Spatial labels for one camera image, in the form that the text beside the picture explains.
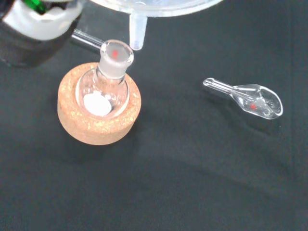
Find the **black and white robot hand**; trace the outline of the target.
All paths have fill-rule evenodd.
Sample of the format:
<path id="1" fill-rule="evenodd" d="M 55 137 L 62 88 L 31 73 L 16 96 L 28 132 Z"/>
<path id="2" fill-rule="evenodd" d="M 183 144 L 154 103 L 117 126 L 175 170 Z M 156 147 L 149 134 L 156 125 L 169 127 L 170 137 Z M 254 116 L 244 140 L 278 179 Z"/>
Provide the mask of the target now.
<path id="1" fill-rule="evenodd" d="M 34 67 L 50 59 L 70 40 L 83 0 L 2 0 L 0 60 L 9 66 Z"/>

